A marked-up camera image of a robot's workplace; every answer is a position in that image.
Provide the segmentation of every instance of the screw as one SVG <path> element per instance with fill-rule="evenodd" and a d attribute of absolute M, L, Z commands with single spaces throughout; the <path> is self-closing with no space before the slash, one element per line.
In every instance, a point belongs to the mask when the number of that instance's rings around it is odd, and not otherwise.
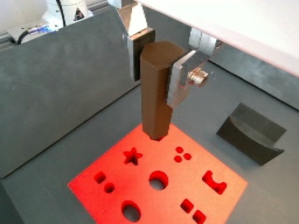
<path fill-rule="evenodd" d="M 219 49 L 222 45 L 223 45 L 223 42 L 221 40 L 218 40 L 217 41 L 217 48 Z"/>
<path fill-rule="evenodd" d="M 205 84 L 207 83 L 209 74 L 201 68 L 195 68 L 190 72 L 189 79 L 190 79 L 190 83 L 193 85 L 195 85 L 199 88 L 202 88 L 205 86 Z"/>

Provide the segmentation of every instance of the star-shaped hole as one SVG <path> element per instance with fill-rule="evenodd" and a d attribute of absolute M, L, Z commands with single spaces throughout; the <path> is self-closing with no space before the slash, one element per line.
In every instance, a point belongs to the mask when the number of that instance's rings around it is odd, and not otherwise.
<path fill-rule="evenodd" d="M 125 162 L 126 165 L 130 163 L 138 165 L 138 159 L 143 156 L 143 154 L 137 152 L 137 148 L 133 148 L 131 151 L 125 151 L 125 156 L 126 156 L 126 162 Z"/>

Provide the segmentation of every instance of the metal mount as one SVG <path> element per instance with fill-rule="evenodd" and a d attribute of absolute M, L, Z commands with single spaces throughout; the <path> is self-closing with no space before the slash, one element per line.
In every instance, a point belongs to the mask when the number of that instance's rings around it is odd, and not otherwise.
<path fill-rule="evenodd" d="M 110 0 L 126 28 L 127 50 L 130 56 L 130 75 L 141 80 L 141 54 L 146 44 L 155 42 L 155 30 L 147 26 L 143 5 L 131 0 Z"/>
<path fill-rule="evenodd" d="M 189 96 L 191 85 L 201 88 L 207 83 L 209 74 L 202 68 L 221 42 L 209 34 L 191 28 L 190 45 L 194 50 L 173 65 L 167 94 L 167 104 L 171 108 L 175 108 Z"/>

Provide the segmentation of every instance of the small circular hole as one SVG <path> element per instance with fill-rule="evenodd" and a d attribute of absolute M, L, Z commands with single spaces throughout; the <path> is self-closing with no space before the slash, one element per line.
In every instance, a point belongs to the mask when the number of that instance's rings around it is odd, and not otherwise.
<path fill-rule="evenodd" d="M 113 193 L 115 191 L 115 185 L 111 183 L 107 183 L 105 186 L 106 193 Z"/>
<path fill-rule="evenodd" d="M 193 159 L 193 155 L 191 155 L 190 153 L 186 153 L 186 154 L 183 155 L 183 157 L 185 157 L 187 160 L 191 160 L 191 159 Z"/>
<path fill-rule="evenodd" d="M 169 177 L 162 171 L 153 172 L 149 181 L 157 191 L 162 191 L 169 186 Z"/>
<path fill-rule="evenodd" d="M 126 201 L 123 203 L 123 215 L 129 221 L 138 222 L 142 218 L 141 209 L 135 202 Z"/>
<path fill-rule="evenodd" d="M 183 153 L 183 147 L 177 147 L 175 150 L 177 150 L 178 153 Z"/>
<path fill-rule="evenodd" d="M 174 158 L 174 161 L 175 161 L 177 163 L 181 163 L 181 162 L 183 161 L 183 158 L 182 158 L 181 156 L 177 156 L 177 157 Z"/>

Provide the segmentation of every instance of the gray floor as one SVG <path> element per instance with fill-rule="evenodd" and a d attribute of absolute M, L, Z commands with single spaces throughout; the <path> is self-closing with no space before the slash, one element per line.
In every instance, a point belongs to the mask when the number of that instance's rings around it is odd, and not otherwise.
<path fill-rule="evenodd" d="M 210 82 L 205 88 L 193 89 L 174 112 L 173 122 L 249 182 L 227 223 L 296 224 L 299 113 L 214 64 L 209 63 L 206 70 Z M 288 129 L 277 144 L 285 153 L 265 166 L 217 136 L 241 102 Z M 25 223 L 95 223 L 67 184 L 141 122 L 138 87 L 5 179 Z"/>

